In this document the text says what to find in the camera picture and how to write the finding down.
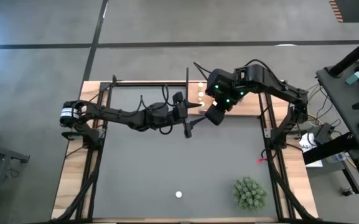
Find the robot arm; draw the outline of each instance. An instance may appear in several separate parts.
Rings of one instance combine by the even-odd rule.
[[[139,104],[138,110],[133,112],[107,108],[89,101],[68,101],[63,104],[62,113],[60,114],[60,125],[74,128],[83,136],[83,142],[87,145],[98,145],[99,141],[98,130],[91,129],[86,123],[91,119],[125,124],[136,131],[157,130],[176,124],[184,124],[185,137],[190,138],[193,126],[204,118],[187,123],[187,109],[198,107],[200,104],[189,103],[184,99],[181,92],[176,93],[172,99],[174,106],[171,111],[169,111],[167,103],[154,103],[143,110],[139,110],[141,105]],[[160,132],[162,134],[169,134],[170,131],[163,133],[160,130]]]
[[[297,124],[307,121],[307,91],[288,85],[260,65],[235,69],[234,73],[215,69],[207,80],[205,93],[215,99],[205,116],[219,125],[226,111],[230,111],[247,93],[269,93],[289,102],[287,116],[279,127],[272,129],[271,142],[285,146],[286,135]]]

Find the wire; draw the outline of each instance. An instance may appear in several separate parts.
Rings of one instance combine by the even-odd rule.
[[[287,145],[288,145],[288,146],[291,146],[291,147],[294,147],[294,148],[296,148],[296,149],[301,150],[302,152],[304,152],[304,150],[302,150],[302,149],[301,149],[300,147],[298,147],[298,146],[295,146],[295,145],[289,144],[289,143],[287,143]]]
[[[301,132],[301,128],[299,128],[299,124],[297,124],[297,129],[298,129],[298,133],[299,133],[299,141],[301,141],[301,139],[302,139],[302,132]]]
[[[262,159],[265,159],[265,157],[264,157],[264,152],[266,151],[266,149],[264,149],[264,150],[262,150],[262,152],[261,152],[261,158]],[[275,152],[274,152],[274,155],[272,156],[272,160],[275,158],[277,156],[277,150],[275,150]]]
[[[163,135],[167,135],[167,134],[171,133],[171,131],[172,131],[172,125],[169,127],[169,130],[168,130],[168,132],[166,132],[166,133],[163,132],[161,129],[162,129],[162,128],[159,129],[160,133],[163,134]]]
[[[316,93],[319,92],[319,90],[316,90],[317,87],[315,87],[315,89],[312,91],[312,93],[310,94],[310,97],[308,98],[308,104],[310,103],[310,100],[316,95]]]
[[[271,70],[271,68],[269,68],[268,65],[265,64],[265,62],[258,60],[258,59],[252,59],[249,62],[247,62],[247,64],[241,68],[245,68],[247,65],[253,63],[253,62],[259,62],[260,64],[262,64],[263,66],[265,66],[266,69],[268,69],[269,73],[272,75],[272,77],[274,79],[276,79],[276,81],[281,85],[281,86],[286,86],[285,84],[283,84],[282,81],[280,81],[280,79],[277,78],[277,76],[273,73],[273,71]]]
[[[326,99],[325,99],[324,102],[323,102],[323,106],[317,111],[317,113],[316,113],[316,119],[319,119],[319,118],[323,117],[324,115],[326,115],[326,114],[331,110],[331,108],[333,108],[333,102],[331,102],[329,96],[327,96],[327,95],[322,91],[322,86],[319,87],[319,90],[320,90],[320,92],[322,92],[322,94],[326,97]],[[318,115],[319,115],[319,112],[320,112],[322,109],[324,109],[324,106],[325,106],[327,100],[329,100],[329,101],[331,102],[330,108],[329,108],[325,113],[323,113],[322,115],[318,116]]]
[[[203,71],[206,71],[208,73],[211,73],[210,71],[208,71],[207,69],[201,67],[199,64],[197,64],[196,62],[193,62],[194,66],[196,66],[196,68],[199,70],[199,72],[203,75],[203,77],[208,80],[207,76],[204,74]]]
[[[167,91],[167,97],[166,97],[166,94],[164,93],[164,87],[166,88],[166,91]],[[165,101],[169,106],[175,106],[175,105],[170,104],[170,103],[168,102],[169,92],[168,92],[168,86],[167,86],[167,84],[164,84],[164,86],[161,87],[161,92],[162,92],[162,97],[164,98],[164,101]]]
[[[138,108],[135,111],[133,111],[132,113],[130,113],[130,114],[121,114],[121,116],[124,116],[124,117],[134,116],[137,112],[139,112],[139,109],[141,108],[141,105],[144,105],[142,95],[141,95],[141,100],[139,101]]]
[[[333,123],[331,123],[330,125],[333,126],[333,127],[338,127],[339,125],[341,124],[341,119],[336,119]]]
[[[315,85],[312,85],[311,87],[309,87],[308,89],[306,89],[306,91],[312,89],[313,87],[317,88],[318,85],[319,85],[319,83],[316,83]]]

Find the ping pong ball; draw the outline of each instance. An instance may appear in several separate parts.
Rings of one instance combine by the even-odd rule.
[[[175,196],[176,196],[177,198],[181,198],[181,197],[182,197],[182,192],[176,192],[176,193],[175,193]]]

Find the green plant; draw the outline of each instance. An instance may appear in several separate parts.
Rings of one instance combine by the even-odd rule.
[[[256,180],[251,177],[244,177],[236,180],[233,195],[240,208],[255,211],[265,206],[267,193]]]

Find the gray floor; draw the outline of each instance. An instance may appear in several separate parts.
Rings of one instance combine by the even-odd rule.
[[[90,43],[102,0],[0,0],[0,44]],[[340,24],[328,0],[110,0],[100,42],[354,40],[359,24]],[[312,86],[316,70],[335,63],[353,45],[302,47],[193,47],[99,49],[90,80],[201,79],[192,67],[231,71],[252,58],[279,78]],[[78,97],[88,49],[0,50],[0,145],[31,154],[21,175],[0,194],[0,223],[48,220],[67,142],[58,125],[62,103]],[[312,114],[321,107],[317,95]],[[335,110],[324,121],[338,118]],[[339,126],[341,132],[346,127]],[[325,220],[359,223],[359,195],[345,198],[342,173],[310,179]]]

